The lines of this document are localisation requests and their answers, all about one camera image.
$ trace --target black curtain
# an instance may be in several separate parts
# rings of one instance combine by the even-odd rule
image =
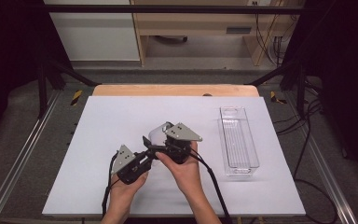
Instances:
[[[72,68],[49,14],[28,11],[24,8],[27,4],[44,2],[0,0],[0,118],[7,107],[8,94],[36,80],[41,63],[53,59]]]
[[[311,6],[321,2],[307,0]],[[296,56],[296,50],[322,17],[322,14],[301,16],[286,62]],[[321,78],[327,116],[337,127],[337,136],[350,158],[358,160],[358,1],[337,0],[314,37],[301,62],[308,76]]]

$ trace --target transparent plastic tray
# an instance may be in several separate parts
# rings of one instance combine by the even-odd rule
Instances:
[[[259,161],[243,107],[220,107],[219,132],[227,176],[252,176]]]

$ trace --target person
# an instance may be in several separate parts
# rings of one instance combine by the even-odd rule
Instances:
[[[191,142],[191,147],[198,151],[197,142]],[[164,153],[157,152],[156,156],[171,171],[176,184],[185,195],[194,217],[199,224],[221,223],[211,207],[202,189],[200,180],[199,162],[189,157],[183,164],[177,164]],[[145,183],[148,172],[142,174],[134,183],[126,185],[118,181],[110,190],[110,204],[103,217],[103,224],[124,223],[130,214],[131,202],[135,193]],[[112,177],[112,183],[118,180],[116,175]]]

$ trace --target person's right hand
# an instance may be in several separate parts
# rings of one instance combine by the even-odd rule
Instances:
[[[197,142],[192,141],[190,146],[195,151],[198,151]],[[196,159],[188,157],[183,164],[177,164],[162,152],[157,152],[156,156],[171,171],[179,190],[181,190],[185,196],[189,196],[191,193],[198,194],[200,191],[203,192],[199,162]]]

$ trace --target white table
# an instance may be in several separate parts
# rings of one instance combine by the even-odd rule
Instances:
[[[244,106],[260,167],[251,178],[225,176],[217,126],[219,107]],[[295,183],[260,97],[91,96],[48,196],[43,214],[99,217],[109,162],[121,144],[143,151],[147,136],[165,121],[183,122],[203,137],[199,152],[213,169],[232,216],[305,215]],[[200,166],[202,185],[213,209],[223,215],[213,183]],[[131,207],[131,217],[192,216],[171,173],[156,161]]]

